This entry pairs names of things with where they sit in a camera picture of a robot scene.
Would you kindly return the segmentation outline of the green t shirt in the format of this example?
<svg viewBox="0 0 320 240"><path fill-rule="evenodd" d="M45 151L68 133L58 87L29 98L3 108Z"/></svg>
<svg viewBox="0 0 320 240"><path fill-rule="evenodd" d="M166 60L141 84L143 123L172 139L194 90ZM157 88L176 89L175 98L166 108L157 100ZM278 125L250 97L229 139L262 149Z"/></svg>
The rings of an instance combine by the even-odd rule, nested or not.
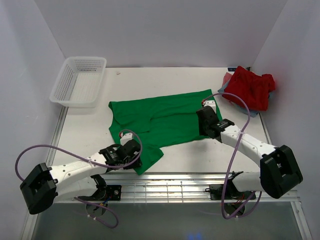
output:
<svg viewBox="0 0 320 240"><path fill-rule="evenodd" d="M158 162L164 155L161 148L203 140L199 134L196 112L203 99L212 95L212 90L176 95L158 96L129 101L111 101L110 134L115 143L120 143L119 133L131 130L142 142L140 159L142 166L135 168L138 175Z"/></svg>

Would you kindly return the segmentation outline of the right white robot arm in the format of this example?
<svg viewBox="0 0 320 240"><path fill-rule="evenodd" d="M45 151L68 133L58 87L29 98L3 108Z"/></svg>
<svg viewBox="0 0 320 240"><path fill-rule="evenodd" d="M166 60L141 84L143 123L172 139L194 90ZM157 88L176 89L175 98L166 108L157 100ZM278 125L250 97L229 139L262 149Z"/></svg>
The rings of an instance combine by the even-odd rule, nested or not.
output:
<svg viewBox="0 0 320 240"><path fill-rule="evenodd" d="M197 112L199 134L233 147L258 167L258 172L234 172L227 177L222 193L237 199L244 192L265 192L279 199L303 181L303 175L292 149L262 142L244 133L228 119L220 120L211 106Z"/></svg>

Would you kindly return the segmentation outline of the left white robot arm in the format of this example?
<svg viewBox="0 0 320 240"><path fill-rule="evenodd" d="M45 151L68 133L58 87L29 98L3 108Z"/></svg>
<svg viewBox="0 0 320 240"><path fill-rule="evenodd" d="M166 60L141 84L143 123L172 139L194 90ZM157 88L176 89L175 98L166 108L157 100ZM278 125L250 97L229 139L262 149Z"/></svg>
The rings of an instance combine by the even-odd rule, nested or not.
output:
<svg viewBox="0 0 320 240"><path fill-rule="evenodd" d="M19 186L28 212L36 215L56 202L72 198L86 202L106 200L111 190L102 175L142 166L141 153L141 144L131 139L123 145L112 144L87 158L77 156L71 163L36 165Z"/></svg>

